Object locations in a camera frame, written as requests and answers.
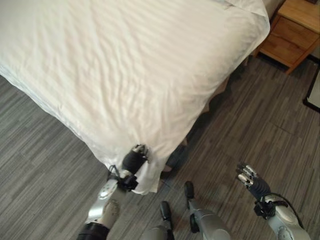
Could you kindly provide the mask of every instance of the robot leg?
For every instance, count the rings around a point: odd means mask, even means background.
[[[148,229],[143,233],[140,240],[174,240],[171,210],[168,202],[163,201],[160,205],[163,225]]]
[[[190,227],[193,233],[200,232],[204,240],[231,240],[225,223],[212,211],[203,209],[194,199],[194,186],[187,181],[184,185],[187,205],[190,209]]]

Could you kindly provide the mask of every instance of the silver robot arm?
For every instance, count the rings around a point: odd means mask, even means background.
[[[311,240],[291,203],[271,192],[269,185],[251,166],[239,164],[237,179],[256,198],[254,211],[267,220],[277,240]]]
[[[110,167],[107,182],[90,208],[77,240],[106,240],[119,217],[121,202],[126,193],[138,185],[135,174],[147,160],[147,147],[136,145],[124,157],[120,171],[115,166]]]

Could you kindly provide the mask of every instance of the white duvet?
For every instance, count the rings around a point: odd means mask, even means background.
[[[107,167],[146,144],[145,194],[269,28],[262,0],[3,0],[0,75]]]

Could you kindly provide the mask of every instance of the gray carpet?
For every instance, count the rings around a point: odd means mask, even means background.
[[[199,118],[179,147],[157,194],[129,193],[110,240],[138,240],[160,223],[169,201],[176,240],[189,231],[183,184],[226,222],[236,240],[275,239],[255,216],[254,198],[235,180],[250,163],[274,192],[290,199],[312,240],[320,235],[320,115],[302,104],[317,66],[306,60],[290,76],[260,58],[231,76],[227,91]],[[0,239],[72,240],[105,182],[106,169],[87,146],[26,95],[0,78]]]

